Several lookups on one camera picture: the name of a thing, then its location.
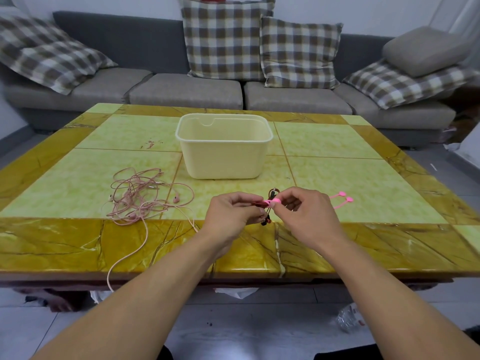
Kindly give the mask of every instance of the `cream plastic bin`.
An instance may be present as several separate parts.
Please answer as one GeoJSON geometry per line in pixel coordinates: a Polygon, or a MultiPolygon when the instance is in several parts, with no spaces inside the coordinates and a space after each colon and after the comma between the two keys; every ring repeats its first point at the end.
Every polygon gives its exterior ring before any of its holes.
{"type": "Polygon", "coordinates": [[[188,174],[199,180],[260,175],[273,133],[255,114],[186,114],[175,136],[188,174]]]}

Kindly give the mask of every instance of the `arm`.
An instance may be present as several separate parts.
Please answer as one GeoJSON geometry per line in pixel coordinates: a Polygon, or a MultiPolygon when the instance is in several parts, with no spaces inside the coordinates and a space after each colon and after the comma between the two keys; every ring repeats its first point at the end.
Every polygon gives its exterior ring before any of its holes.
{"type": "Polygon", "coordinates": [[[180,310],[202,276],[245,225],[267,216],[242,192],[213,197],[201,230],[89,311],[33,357],[156,359],[180,310]]]}
{"type": "Polygon", "coordinates": [[[292,187],[277,198],[276,215],[335,268],[385,359],[480,359],[480,346],[348,239],[327,195],[292,187]]]}

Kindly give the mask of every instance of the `plastic container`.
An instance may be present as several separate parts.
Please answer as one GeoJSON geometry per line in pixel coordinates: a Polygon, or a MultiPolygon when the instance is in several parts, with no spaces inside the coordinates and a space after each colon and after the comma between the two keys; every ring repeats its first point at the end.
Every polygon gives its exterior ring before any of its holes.
{"type": "Polygon", "coordinates": [[[346,333],[352,333],[367,326],[355,303],[349,304],[338,313],[336,323],[346,333]]]}
{"type": "Polygon", "coordinates": [[[186,114],[175,136],[192,178],[249,179],[260,175],[273,133],[255,114],[186,114]]]}

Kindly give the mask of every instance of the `left hand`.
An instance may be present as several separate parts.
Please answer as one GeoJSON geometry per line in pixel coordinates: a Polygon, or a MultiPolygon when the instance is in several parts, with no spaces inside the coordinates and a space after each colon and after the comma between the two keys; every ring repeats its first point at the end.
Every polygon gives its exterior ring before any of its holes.
{"type": "Polygon", "coordinates": [[[257,201],[263,201],[263,197],[244,192],[225,193],[212,198],[201,231],[219,244],[219,256],[227,253],[245,225],[265,220],[267,212],[252,205],[257,201]]]}

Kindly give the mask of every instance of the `hand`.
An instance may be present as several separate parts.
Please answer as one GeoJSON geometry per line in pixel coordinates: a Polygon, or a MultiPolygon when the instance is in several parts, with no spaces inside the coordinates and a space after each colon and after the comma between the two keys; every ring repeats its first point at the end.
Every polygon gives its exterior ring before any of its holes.
{"type": "Polygon", "coordinates": [[[298,241],[318,251],[321,245],[345,237],[330,198],[317,190],[290,187],[276,198],[273,211],[298,241]]]}
{"type": "Polygon", "coordinates": [[[201,231],[217,240],[220,255],[224,255],[241,233],[245,225],[259,224],[267,217],[263,208],[253,206],[253,202],[263,201],[256,194],[234,192],[215,196],[210,201],[205,222],[201,231]]]}

